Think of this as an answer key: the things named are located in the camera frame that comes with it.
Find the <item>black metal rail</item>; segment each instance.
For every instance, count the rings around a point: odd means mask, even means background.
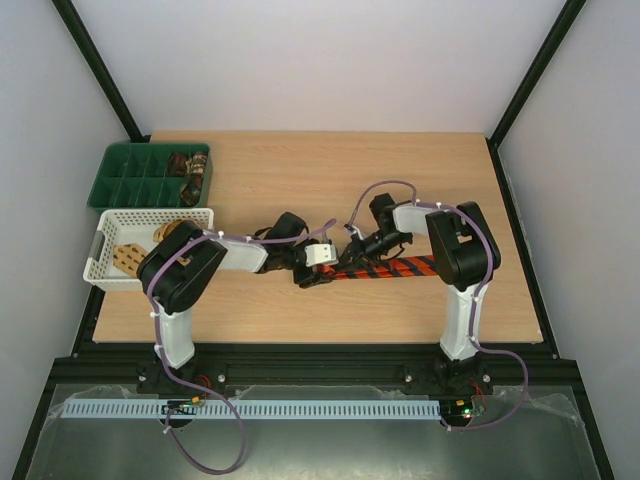
[[[564,40],[565,35],[578,17],[585,3],[586,0],[567,0],[564,4],[547,38],[545,38],[540,50],[538,50],[538,53],[533,59],[529,70],[527,70],[522,82],[520,82],[520,86],[513,95],[509,106],[498,122],[498,126],[494,130],[493,135],[491,135],[490,144],[492,147],[498,148],[504,140],[504,137],[507,136],[520,110],[522,110],[529,95],[531,95],[531,92],[533,92],[533,89],[538,84],[538,80],[542,77],[547,65],[549,65],[549,62],[555,55],[558,47],[560,47],[562,40]]]
[[[132,142],[147,142],[71,0],[51,0]]]

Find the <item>grey wall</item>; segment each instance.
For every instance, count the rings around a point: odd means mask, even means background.
[[[93,177],[125,135],[51,2],[2,2],[0,45],[0,478],[10,478],[89,291]]]
[[[564,0],[76,0],[145,132],[490,132]]]
[[[640,2],[587,2],[501,149],[561,353],[640,478]]]

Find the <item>white basket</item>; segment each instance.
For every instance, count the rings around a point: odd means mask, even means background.
[[[91,252],[82,278],[105,292],[142,290],[140,280],[129,277],[113,265],[113,247],[137,243],[150,252],[157,243],[153,232],[165,223],[179,218],[193,220],[201,228],[213,228],[210,208],[151,208],[106,210],[100,216]]]

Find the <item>green compartment tray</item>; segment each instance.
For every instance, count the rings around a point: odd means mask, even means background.
[[[193,207],[180,205],[184,178],[166,175],[169,158],[177,152],[189,157],[195,152],[207,154],[200,201]],[[87,203],[99,212],[109,208],[204,207],[211,170],[211,149],[205,143],[114,143],[104,152]]]

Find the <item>purple cable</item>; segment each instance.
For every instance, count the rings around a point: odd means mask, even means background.
[[[309,232],[309,233],[304,234],[304,235],[299,235],[297,237],[281,238],[281,239],[274,239],[274,240],[251,239],[250,237],[246,237],[246,236],[242,237],[242,236],[239,236],[239,235],[223,235],[222,237],[223,238],[230,238],[232,240],[239,240],[239,241],[242,241],[242,242],[257,243],[257,244],[289,243],[289,242],[297,242],[297,241],[305,240],[305,239],[310,238],[310,237],[315,236],[315,235],[324,234],[327,230],[329,230],[335,224],[336,224],[336,219],[332,218],[327,223],[325,223],[322,228],[319,228],[318,230],[314,230],[313,232]],[[187,462],[189,462],[193,467],[195,467],[196,469],[198,469],[201,472],[206,473],[208,475],[225,475],[227,473],[231,473],[231,472],[235,471],[240,466],[240,464],[242,463],[242,460],[244,459],[244,455],[246,453],[246,450],[247,450],[247,432],[246,432],[246,429],[245,429],[245,426],[244,426],[244,422],[242,421],[242,418],[240,417],[240,413],[238,413],[238,410],[236,409],[236,407],[228,399],[226,399],[224,397],[224,395],[220,395],[218,392],[214,392],[213,390],[211,390],[211,389],[209,389],[207,387],[204,387],[202,385],[198,385],[198,384],[195,384],[195,383],[187,382],[186,380],[182,380],[181,378],[176,377],[173,374],[173,372],[171,372],[171,369],[169,368],[169,361],[167,359],[167,354],[164,351],[164,344],[162,343],[162,329],[161,329],[161,325],[160,325],[160,305],[158,304],[156,299],[153,298],[153,290],[155,289],[155,286],[158,283],[158,280],[160,280],[160,278],[162,277],[162,275],[164,275],[165,272],[169,269],[169,267],[175,261],[177,261],[180,257],[182,257],[182,255],[184,255],[186,252],[191,250],[193,247],[195,247],[199,243],[202,243],[202,242],[205,242],[205,241],[208,241],[208,240],[216,240],[218,238],[221,238],[220,234],[218,234],[218,233],[207,233],[207,234],[202,235],[201,237],[198,237],[198,238],[194,239],[193,241],[187,243],[186,245],[184,245],[176,253],[174,253],[165,262],[164,265],[162,265],[158,269],[156,274],[153,276],[153,278],[149,282],[149,286],[147,287],[147,298],[149,299],[149,302],[151,303],[151,308],[153,309],[153,312],[155,314],[154,325],[155,325],[155,334],[156,334],[156,344],[158,345],[158,351],[160,352],[160,360],[162,361],[162,367],[164,368],[164,371],[167,374],[167,377],[169,377],[171,380],[173,380],[174,382],[176,382],[176,383],[178,383],[180,385],[184,385],[185,387],[189,387],[189,388],[193,388],[195,390],[199,390],[201,392],[204,392],[204,393],[206,393],[208,395],[211,395],[212,397],[215,397],[215,398],[221,400],[227,407],[229,407],[229,409],[233,413],[234,417],[236,417],[236,420],[238,421],[238,426],[240,428],[240,434],[241,434],[241,437],[242,437],[241,438],[240,452],[238,453],[238,458],[236,458],[236,461],[233,462],[233,464],[230,467],[225,468],[223,470],[216,470],[216,469],[209,468],[209,467],[206,467],[205,465],[201,464],[195,458],[193,458],[189,454],[189,452],[187,452],[187,450],[184,448],[184,446],[180,443],[180,440],[178,440],[178,437],[176,436],[176,434],[173,432],[173,429],[171,428],[170,423],[169,423],[171,421],[171,415],[175,412],[176,409],[171,409],[167,413],[167,416],[166,416],[165,421],[164,421],[165,427],[167,429],[166,431],[169,433],[169,435],[171,436],[173,441],[178,446],[178,448],[180,450],[180,453],[182,453],[182,455],[187,460]]]
[[[362,192],[362,195],[360,195],[360,198],[358,199],[358,202],[356,203],[356,207],[353,209],[353,213],[351,213],[351,218],[347,222],[347,225],[349,227],[352,226],[353,222],[356,221],[356,215],[358,215],[358,209],[360,208],[360,204],[362,203],[362,200],[364,200],[364,197],[367,196],[367,193],[369,193],[374,188],[379,187],[380,185],[387,185],[389,183],[397,183],[399,185],[406,185],[411,190],[413,190],[413,194],[411,195],[411,203],[413,203],[415,205],[416,198],[418,196],[418,190],[416,189],[415,185],[413,185],[412,183],[405,182],[404,180],[383,180],[381,182],[376,182],[373,185],[370,185],[369,188],[367,188],[364,192]]]
[[[489,246],[489,241],[487,240],[487,237],[484,235],[484,233],[482,232],[482,230],[480,229],[480,227],[478,227],[478,225],[471,220],[471,218],[469,218],[469,216],[464,213],[463,211],[459,210],[456,207],[453,207],[451,205],[444,205],[444,204],[434,204],[434,203],[417,203],[416,204],[419,207],[426,207],[426,208],[435,208],[438,210],[449,210],[452,211],[453,213],[455,213],[456,215],[458,215],[460,218],[462,218],[467,225],[469,225],[478,235],[478,238],[480,239],[480,241],[482,242],[482,246],[484,247],[485,252],[487,253],[487,273],[485,273],[482,281],[478,284],[478,286],[476,287],[475,291],[473,292],[473,296],[476,297],[480,294],[480,292],[482,291],[482,288],[489,283],[489,280],[491,279],[491,274],[493,273],[493,254],[491,253],[491,247]],[[474,335],[473,335],[473,327],[475,326],[475,320],[476,320],[476,309],[477,309],[477,303],[476,302],[472,302],[471,303],[471,320],[469,322],[469,338],[470,338],[470,342],[471,345],[473,345],[478,351],[482,352],[482,353],[486,353],[488,355],[507,355],[509,357],[512,357],[514,359],[516,359],[518,361],[518,363],[520,364],[520,366],[522,367],[522,373],[524,375],[524,382],[522,384],[522,393],[520,394],[520,398],[518,399],[518,401],[516,402],[516,404],[514,405],[514,407],[509,410],[509,412],[507,412],[505,415],[503,415],[502,417],[500,417],[497,420],[494,420],[492,422],[489,423],[483,423],[481,425],[472,425],[472,426],[467,426],[467,427],[452,427],[450,426],[447,421],[443,418],[441,420],[442,424],[447,427],[447,429],[451,429],[451,430],[456,430],[456,431],[471,431],[471,430],[481,430],[483,428],[488,428],[488,427],[494,427],[496,425],[499,425],[500,423],[504,422],[505,420],[507,420],[509,417],[511,417],[514,413],[516,413],[516,411],[518,410],[518,408],[520,408],[520,405],[522,405],[522,402],[524,402],[524,399],[527,396],[527,390],[529,388],[529,370],[527,369],[527,364],[524,363],[524,360],[522,359],[522,357],[520,355],[518,355],[515,352],[511,352],[509,350],[492,350],[489,348],[484,348],[480,345],[480,343],[477,340],[472,340]]]

